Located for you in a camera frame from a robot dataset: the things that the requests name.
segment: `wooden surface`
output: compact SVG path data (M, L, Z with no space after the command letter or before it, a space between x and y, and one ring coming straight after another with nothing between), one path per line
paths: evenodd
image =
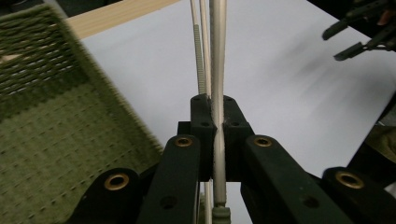
M144 16L179 0L124 0L66 19L78 38L95 35L113 26Z

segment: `basket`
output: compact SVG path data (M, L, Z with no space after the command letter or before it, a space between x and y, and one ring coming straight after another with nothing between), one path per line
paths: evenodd
M49 6L0 18L0 60L1 223L65 222L102 172L158 162L157 140Z

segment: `wooden table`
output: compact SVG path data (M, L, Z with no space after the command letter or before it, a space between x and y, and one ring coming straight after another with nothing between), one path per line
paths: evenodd
M78 38L95 35L113 26L160 10L179 0L124 0L66 19Z

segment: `brass screw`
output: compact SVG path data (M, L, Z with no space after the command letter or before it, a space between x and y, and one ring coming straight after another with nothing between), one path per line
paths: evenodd
M125 188L129 183L129 176L123 173L110 175L105 181L108 190L119 190Z
M349 172L339 171L335 174L335 178L341 184L352 189L362 189L364 187L363 181L358 176Z
M175 144L178 147L189 147L192 145L192 140L188 137L179 137L176 139Z
M254 139L254 144L259 147L269 147L272 145L272 142L270 139L265 138L265 137L258 137Z

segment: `white table surface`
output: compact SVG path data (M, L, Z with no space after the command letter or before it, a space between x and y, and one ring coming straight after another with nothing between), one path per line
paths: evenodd
M228 1L227 22L225 94L255 133L274 137L314 175L347 165L396 89L396 55L335 61L367 37L349 28L322 41L336 19L305 0ZM184 0L83 39L163 145L190 119L198 92L191 27ZM237 214L233 223L247 223Z

